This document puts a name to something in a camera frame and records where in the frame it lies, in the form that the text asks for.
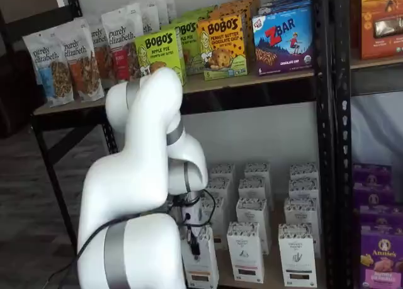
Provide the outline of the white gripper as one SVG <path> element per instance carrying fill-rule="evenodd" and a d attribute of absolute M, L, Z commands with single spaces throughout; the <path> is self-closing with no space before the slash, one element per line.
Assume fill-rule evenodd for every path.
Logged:
<path fill-rule="evenodd" d="M 193 236 L 192 230 L 199 230 L 204 222 L 202 203 L 197 202 L 190 206 L 181 208 L 182 224 L 187 226 L 187 243 L 190 245 L 191 253 L 194 256 L 200 255 L 200 246 L 197 238 Z"/>

